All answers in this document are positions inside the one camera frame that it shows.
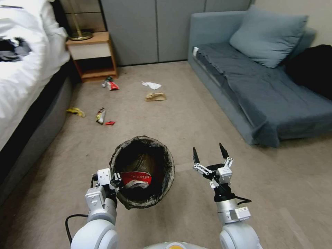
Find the black garbage bag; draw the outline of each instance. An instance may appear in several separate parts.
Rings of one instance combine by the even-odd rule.
[[[121,188],[118,199],[127,208],[148,208],[167,194],[174,180],[174,162],[168,148],[147,136],[120,144],[112,155],[113,172],[146,172],[152,176],[147,188]]]

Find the crumpled tissue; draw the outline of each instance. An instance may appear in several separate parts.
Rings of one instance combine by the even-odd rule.
[[[157,83],[152,83],[152,82],[144,82],[142,81],[142,85],[145,85],[145,86],[149,86],[151,89],[153,90],[156,90],[158,89],[159,87],[161,87],[161,85],[157,84]]]

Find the white wall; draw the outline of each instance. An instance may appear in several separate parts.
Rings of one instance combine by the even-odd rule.
[[[255,5],[274,12],[308,15],[307,26],[317,30],[312,46],[332,45],[332,0],[256,0]]]

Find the carpet floor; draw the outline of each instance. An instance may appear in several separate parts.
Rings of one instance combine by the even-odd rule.
[[[141,81],[159,83],[167,100],[146,102],[153,92]],[[115,148],[139,135],[165,144],[176,173],[165,198],[148,209],[119,203],[120,248],[139,249],[162,241],[220,248],[216,206],[209,183],[192,167],[196,147],[203,165],[222,162],[218,143],[230,156],[232,190],[252,199],[252,217],[263,248],[325,249],[332,244],[332,136],[284,141],[278,149],[247,145],[187,62],[120,68],[120,90],[101,82],[79,84],[56,139],[1,207],[0,247],[69,248],[64,221],[87,213],[84,195],[91,174],[105,168]],[[106,121],[95,122],[101,108]],[[72,218],[72,235],[85,218]]]

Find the wooden nightstand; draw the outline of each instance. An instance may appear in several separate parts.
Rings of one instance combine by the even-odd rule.
[[[88,40],[68,40],[66,45],[72,55],[82,82],[118,77],[117,65],[108,32],[93,33]]]

